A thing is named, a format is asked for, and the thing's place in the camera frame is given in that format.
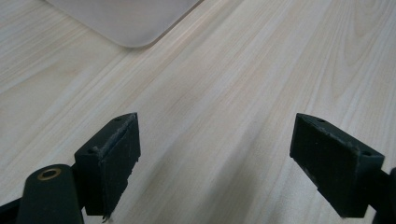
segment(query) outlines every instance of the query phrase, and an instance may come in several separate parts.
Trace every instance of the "light wood grain surface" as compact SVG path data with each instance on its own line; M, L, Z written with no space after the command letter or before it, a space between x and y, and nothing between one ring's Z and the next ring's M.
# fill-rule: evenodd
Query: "light wood grain surface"
M396 166L396 1L205 0L149 48L42 0L0 1L0 204L137 112L142 157L112 223L341 219L289 157L295 114ZM100 217L85 217L100 223Z

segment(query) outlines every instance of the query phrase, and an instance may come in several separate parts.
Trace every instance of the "wooden table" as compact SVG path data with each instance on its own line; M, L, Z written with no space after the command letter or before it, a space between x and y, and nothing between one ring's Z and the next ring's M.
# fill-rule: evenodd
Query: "wooden table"
M119 47L40 0L0 1L0 204L137 112L142 157L112 223L341 219L289 157L297 112L396 165L396 1L205 0ZM86 217L86 223L100 223Z

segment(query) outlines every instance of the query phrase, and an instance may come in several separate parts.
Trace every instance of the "white object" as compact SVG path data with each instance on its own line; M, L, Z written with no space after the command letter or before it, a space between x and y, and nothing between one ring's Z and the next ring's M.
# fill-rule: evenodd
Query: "white object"
M125 47L155 39L200 0L48 0L99 34Z

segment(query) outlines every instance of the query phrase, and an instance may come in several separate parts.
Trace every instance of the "black plastic part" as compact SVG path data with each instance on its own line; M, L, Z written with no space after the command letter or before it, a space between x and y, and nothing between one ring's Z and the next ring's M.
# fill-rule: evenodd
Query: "black plastic part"
M364 217L378 196L384 156L326 120L297 114L290 156L341 217Z
M18 209L21 199L6 203L0 207L0 223L14 224L17 221Z
M136 113L111 120L76 152L78 180L85 189L82 194L87 215L110 217L139 157Z
M26 179L17 224L32 223L84 223L68 165L51 165Z

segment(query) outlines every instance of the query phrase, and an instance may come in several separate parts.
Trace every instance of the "table surface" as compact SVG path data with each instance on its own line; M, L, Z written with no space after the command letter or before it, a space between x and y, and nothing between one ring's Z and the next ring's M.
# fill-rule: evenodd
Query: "table surface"
M396 165L396 1L205 0L150 47L39 0L0 1L0 203L116 116L142 156L112 223L341 219L289 157L296 113ZM85 217L101 223L100 217Z

